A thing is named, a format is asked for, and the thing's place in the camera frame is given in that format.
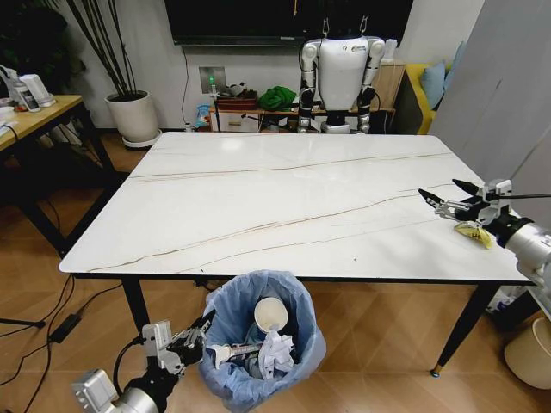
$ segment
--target couch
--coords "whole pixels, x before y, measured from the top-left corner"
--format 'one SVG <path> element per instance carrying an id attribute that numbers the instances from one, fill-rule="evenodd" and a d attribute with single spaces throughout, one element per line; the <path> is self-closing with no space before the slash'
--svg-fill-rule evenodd
<path id="1" fill-rule="evenodd" d="M 427 96 L 421 87 L 421 76 L 427 64 L 406 65 L 406 75 L 396 97 L 396 115 L 393 120 L 395 133 L 407 135 L 426 135 L 436 116 L 436 110 L 430 109 Z"/>

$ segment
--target television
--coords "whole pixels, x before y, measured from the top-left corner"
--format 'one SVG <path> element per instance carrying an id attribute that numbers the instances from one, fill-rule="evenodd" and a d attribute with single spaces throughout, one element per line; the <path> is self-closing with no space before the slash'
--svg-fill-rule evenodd
<path id="1" fill-rule="evenodd" d="M 300 46 L 322 37 L 365 35 L 396 39 L 406 30 L 413 0 L 164 0 L 176 45 Z"/>

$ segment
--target wooden floor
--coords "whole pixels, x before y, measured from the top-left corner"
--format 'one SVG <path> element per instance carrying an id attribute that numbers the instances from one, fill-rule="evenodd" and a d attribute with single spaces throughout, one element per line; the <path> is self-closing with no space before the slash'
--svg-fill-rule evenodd
<path id="1" fill-rule="evenodd" d="M 108 150 L 120 170 L 131 170 L 143 152 L 125 151 L 116 137 Z M 63 191 L 52 203 L 68 232 L 97 192 Z M 38 319 L 55 304 L 65 282 L 50 245 L 14 208 L 0 208 L 0 317 Z M 115 282 L 77 280 L 74 296 L 58 321 L 94 291 Z M 428 370 L 470 294 L 469 287 L 307 283 L 327 356 L 308 380 L 273 397 L 257 412 L 549 412 L 551 392 L 518 381 L 503 363 L 502 337 L 482 319 L 446 366 L 440 379 Z M 203 308 L 206 292 L 190 281 L 144 281 L 152 320 L 170 319 L 183 329 Z M 13 327 L 0 325 L 0 333 Z M 20 357 L 45 342 L 46 329 L 0 338 L 0 381 Z M 53 345 L 50 373 L 33 412 L 79 412 L 70 383 L 85 370 L 112 372 L 115 357 L 136 334 L 122 290 L 104 294 L 62 344 Z M 22 373 L 0 387 L 0 410 L 20 413 L 40 378 L 46 352 L 29 357 Z M 141 375 L 141 348 L 132 348 L 121 382 Z M 170 412 L 224 411 L 191 367 L 170 397 Z"/>

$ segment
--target blue trash bag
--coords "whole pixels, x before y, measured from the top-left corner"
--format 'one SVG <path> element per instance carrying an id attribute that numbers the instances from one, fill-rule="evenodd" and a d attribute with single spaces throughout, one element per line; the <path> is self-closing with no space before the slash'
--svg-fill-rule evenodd
<path id="1" fill-rule="evenodd" d="M 246 412 L 267 400 L 278 391 L 288 389 L 307 379 L 325 357 L 325 340 L 316 324 L 310 293 L 291 273 L 255 271 L 240 275 L 207 296 L 204 314 L 216 310 L 213 325 L 207 332 L 207 346 L 240 344 L 251 324 L 258 300 L 277 297 L 288 309 L 288 323 L 296 323 L 298 332 L 294 346 L 299 361 L 283 378 L 255 379 L 234 363 L 214 367 L 214 355 L 206 349 L 199 371 L 212 393 L 222 398 L 232 412 Z"/>

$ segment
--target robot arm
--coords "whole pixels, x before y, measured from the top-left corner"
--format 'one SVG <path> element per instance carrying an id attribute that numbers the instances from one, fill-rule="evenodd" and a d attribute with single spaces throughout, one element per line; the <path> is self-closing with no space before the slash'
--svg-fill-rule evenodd
<path id="1" fill-rule="evenodd" d="M 205 333 L 213 318 L 214 311 L 211 311 L 174 336 L 168 321 L 145 325 L 142 329 L 147 356 L 145 374 L 130 380 L 125 391 L 114 401 L 117 391 L 108 375 L 101 369 L 87 372 L 71 385 L 83 410 L 87 413 L 165 411 L 167 397 L 185 368 L 201 361 Z"/>
<path id="2" fill-rule="evenodd" d="M 423 189 L 419 193 L 436 215 L 480 224 L 497 238 L 499 246 L 515 254 L 521 274 L 540 287 L 551 288 L 551 232 L 531 219 L 511 214 L 511 181 L 496 180 L 482 188 L 458 180 L 454 184 L 471 197 L 444 201 Z"/>
<path id="3" fill-rule="evenodd" d="M 300 49 L 300 94 L 298 133 L 306 133 L 312 119 L 313 98 L 316 94 L 316 60 L 321 40 L 308 41 Z"/>
<path id="4" fill-rule="evenodd" d="M 362 89 L 360 95 L 358 95 L 358 130 L 362 133 L 368 133 L 369 131 L 369 110 L 371 101 L 375 97 L 375 89 L 373 89 L 373 80 L 383 55 L 385 54 L 385 42 L 379 38 L 368 38 L 369 42 L 369 57 L 368 63 L 365 66 L 365 72 L 363 73 Z"/>

